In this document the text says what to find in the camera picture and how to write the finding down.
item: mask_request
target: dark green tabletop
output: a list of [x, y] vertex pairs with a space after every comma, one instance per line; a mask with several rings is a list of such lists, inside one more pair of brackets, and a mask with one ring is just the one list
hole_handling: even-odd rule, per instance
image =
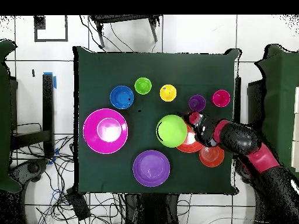
[[[233, 100], [224, 108], [211, 102], [218, 89], [234, 95], [234, 61], [237, 49], [224, 54], [148, 54], [95, 53], [77, 47], [79, 73], [79, 191], [110, 193], [212, 193], [235, 194], [231, 185], [232, 156], [225, 153], [222, 164], [205, 167], [199, 153], [183, 153], [163, 146], [155, 135], [158, 121], [165, 115], [185, 113], [188, 100], [200, 94], [206, 98], [204, 113], [232, 119]], [[134, 89], [135, 81], [146, 77], [152, 89], [146, 95]], [[162, 101], [160, 88], [174, 85], [177, 96], [172, 102]], [[115, 109], [109, 100], [111, 90], [126, 85], [134, 92], [134, 103], [125, 110]], [[125, 145], [110, 155], [101, 155], [85, 143], [82, 127], [91, 112], [111, 108], [128, 123]], [[134, 159], [143, 151], [154, 149], [169, 159], [171, 173], [158, 187], [139, 184], [132, 171]]]

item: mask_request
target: magenta plate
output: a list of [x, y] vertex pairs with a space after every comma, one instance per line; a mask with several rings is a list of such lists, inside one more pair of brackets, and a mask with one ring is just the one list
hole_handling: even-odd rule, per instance
[[103, 108], [91, 113], [84, 122], [83, 136], [95, 152], [111, 154], [118, 151], [128, 137], [128, 125], [115, 110]]

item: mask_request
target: floor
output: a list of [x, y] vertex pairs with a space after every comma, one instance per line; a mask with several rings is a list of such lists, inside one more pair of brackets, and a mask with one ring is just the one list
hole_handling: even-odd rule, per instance
[[[7, 56], [6, 64], [11, 75], [16, 76], [18, 88], [18, 123], [42, 123], [41, 75], [52, 72], [57, 77], [57, 88], [54, 89], [55, 101], [55, 139], [72, 137], [73, 133], [73, 54], [72, 46], [83, 46], [92, 51], [101, 51], [98, 34], [91, 27], [87, 16], [68, 16], [68, 42], [34, 42], [32, 16], [0, 17], [0, 39], [10, 39], [18, 46], [16, 51]], [[299, 49], [297, 22], [291, 16], [273, 15], [165, 15], [162, 25], [156, 28], [158, 42], [155, 44], [148, 20], [133, 20], [113, 23], [113, 31], [132, 50], [144, 53], [225, 53], [230, 48], [240, 48], [242, 55], [239, 63], [239, 75], [242, 78], [241, 89], [241, 122], [248, 122], [246, 88], [249, 82], [262, 78], [254, 65], [261, 60], [264, 48], [268, 44], [278, 43], [290, 51]], [[130, 51], [112, 32], [109, 24], [104, 24], [106, 51]], [[46, 29], [38, 30], [39, 39], [64, 39], [64, 16], [46, 16]], [[24, 125], [19, 133], [37, 131], [38, 125]], [[63, 140], [57, 142], [59, 148]], [[72, 155], [68, 145], [60, 153]], [[22, 151], [14, 153], [13, 165], [28, 158]], [[67, 163], [68, 171], [63, 178], [65, 187], [73, 185], [73, 164]], [[57, 171], [52, 164], [47, 165], [47, 174], [51, 184], [57, 188]], [[227, 195], [181, 195], [178, 205], [180, 224], [252, 224], [255, 215], [255, 197], [253, 189], [244, 184], [238, 175], [235, 185], [239, 194]], [[30, 183], [26, 192], [26, 215], [28, 224], [38, 224], [53, 197], [50, 181], [43, 174], [40, 181]], [[87, 194], [87, 202], [94, 215], [117, 213], [111, 194]], [[66, 217], [74, 215], [68, 211]], [[47, 219], [48, 224], [67, 224], [66, 221]], [[120, 224], [118, 214], [112, 218], [113, 224]], [[71, 219], [69, 224], [85, 224]], [[86, 220], [86, 224], [104, 224], [97, 218]]]

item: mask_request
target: yellow bowl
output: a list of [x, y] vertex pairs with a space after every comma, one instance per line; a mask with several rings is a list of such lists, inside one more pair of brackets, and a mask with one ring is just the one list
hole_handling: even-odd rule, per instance
[[166, 84], [160, 89], [160, 97], [165, 102], [171, 102], [176, 97], [176, 88], [170, 84]]

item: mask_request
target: magenta bowl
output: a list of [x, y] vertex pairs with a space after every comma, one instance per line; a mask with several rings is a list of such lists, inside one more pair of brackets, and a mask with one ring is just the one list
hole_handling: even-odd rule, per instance
[[216, 91], [212, 96], [212, 102], [217, 107], [226, 107], [230, 100], [230, 94], [223, 89]]
[[92, 112], [83, 125], [87, 145], [95, 152], [111, 154], [118, 151], [128, 138], [128, 125], [115, 110], [103, 108]]

